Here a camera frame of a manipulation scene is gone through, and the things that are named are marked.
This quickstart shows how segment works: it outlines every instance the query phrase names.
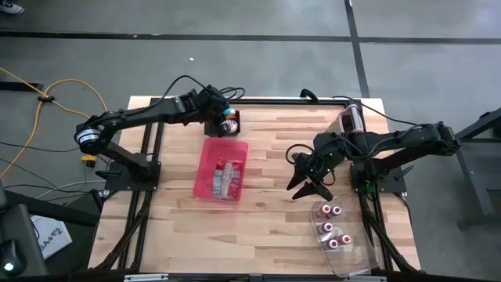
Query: pink plastic tray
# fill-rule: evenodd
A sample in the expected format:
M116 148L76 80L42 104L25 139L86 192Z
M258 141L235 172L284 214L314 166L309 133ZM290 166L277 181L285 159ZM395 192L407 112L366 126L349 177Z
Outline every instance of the pink plastic tray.
M238 202L242 195L243 174L247 162L247 151L249 145L245 142L239 142L225 138L207 138L204 141L204 148L198 164L195 187L193 196L212 201ZM240 186L235 201L225 201L212 197L212 181L214 170L219 158L231 161L242 162L242 173L240 174Z

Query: snack package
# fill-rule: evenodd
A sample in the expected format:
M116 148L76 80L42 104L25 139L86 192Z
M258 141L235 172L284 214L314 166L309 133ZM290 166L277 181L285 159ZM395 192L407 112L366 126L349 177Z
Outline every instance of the snack package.
M243 166L241 161L219 158L212 181L212 197L236 201L242 186Z

